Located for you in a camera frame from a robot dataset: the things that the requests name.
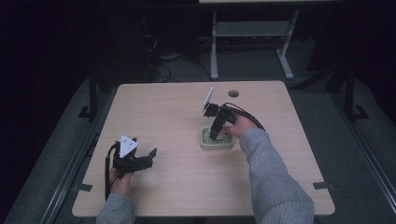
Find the gray carpet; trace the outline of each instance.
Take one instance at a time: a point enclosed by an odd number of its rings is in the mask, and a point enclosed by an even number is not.
[[[313,42],[292,42],[288,51],[290,67],[296,76],[286,80],[276,58],[274,45],[261,50],[219,54],[219,81],[234,80],[282,80],[293,86],[313,75],[306,72]],[[172,71],[170,82],[209,81],[207,71],[209,54],[204,52],[198,62],[178,61],[163,63]],[[167,70],[160,67],[164,76]],[[350,123],[332,96],[324,90],[326,79],[315,83],[305,91],[290,91],[290,97],[303,124],[306,136],[318,161],[318,166],[328,184],[335,186],[331,195],[336,211],[327,217],[317,217],[317,223],[396,223],[384,194],[377,185],[368,162],[351,132]],[[56,192],[60,178],[67,171],[70,158],[76,150],[90,151],[91,140],[100,133],[106,119],[114,92],[101,94],[99,114],[93,122],[79,119],[78,113],[89,103],[88,83],[84,83],[64,111],[56,130],[48,141],[35,169],[26,182],[18,200],[8,215],[7,223],[38,223],[45,215],[52,194]],[[396,130],[376,105],[370,91],[356,83],[356,103],[362,105],[370,119],[358,120],[357,126],[375,155],[383,163],[384,170],[394,178]],[[93,218],[74,217],[71,209],[76,199],[75,185],[79,185],[90,161],[90,153],[81,160],[73,184],[64,196],[55,223],[94,223]]]

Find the table leg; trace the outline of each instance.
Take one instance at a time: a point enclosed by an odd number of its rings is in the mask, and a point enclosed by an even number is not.
[[[293,15],[291,16],[289,26],[288,26],[288,31],[286,32],[285,35],[285,43],[283,44],[281,49],[277,49],[277,57],[279,58],[280,64],[282,65],[283,72],[285,73],[285,76],[287,79],[294,79],[294,75],[291,72],[291,69],[289,67],[288,60],[286,59],[286,51],[288,50],[289,47],[289,42],[291,39],[291,35],[293,34],[294,26],[297,21],[299,9],[294,10]]]
[[[210,78],[212,80],[217,80],[219,78],[218,74],[218,57],[216,55],[216,17],[217,12],[213,12],[213,23],[212,23],[212,51],[210,53]]]

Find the metal frame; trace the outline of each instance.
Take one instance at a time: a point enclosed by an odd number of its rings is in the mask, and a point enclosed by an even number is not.
[[[212,22],[212,50],[210,53],[210,78],[219,78],[218,57],[216,53],[217,36],[285,36],[282,48],[277,49],[277,57],[287,79],[294,79],[291,72],[286,52],[289,47],[291,36],[299,14],[299,9],[295,9],[289,21],[217,21],[217,11],[213,12]]]

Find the black hole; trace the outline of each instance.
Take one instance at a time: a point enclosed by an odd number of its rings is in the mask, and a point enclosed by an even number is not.
[[[239,96],[239,92],[238,91],[228,91],[228,95],[235,98]]]

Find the device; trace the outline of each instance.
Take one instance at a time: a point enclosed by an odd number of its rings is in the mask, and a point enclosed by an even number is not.
[[[110,192],[110,188],[117,178],[123,178],[126,173],[133,173],[152,167],[152,159],[157,155],[157,148],[154,148],[148,156],[137,158],[134,156],[137,151],[137,146],[136,138],[132,139],[123,134],[120,142],[116,141],[116,143],[108,150],[105,168],[106,200]],[[110,184],[110,154],[113,149],[116,149],[113,155],[113,167],[119,171],[119,174],[116,179],[114,179],[113,183]]]
[[[236,114],[242,115],[250,119],[253,123],[257,125],[257,127],[264,130],[262,125],[259,123],[256,118],[250,115],[246,110],[238,107],[237,105],[233,105],[231,103],[225,103],[223,105],[215,105],[210,104],[210,97],[213,93],[213,87],[210,88],[209,94],[204,100],[204,117],[215,117],[213,121],[212,127],[210,128],[209,138],[212,140],[216,140],[219,132],[222,130],[225,122],[230,122],[231,124],[235,124],[236,122]]]

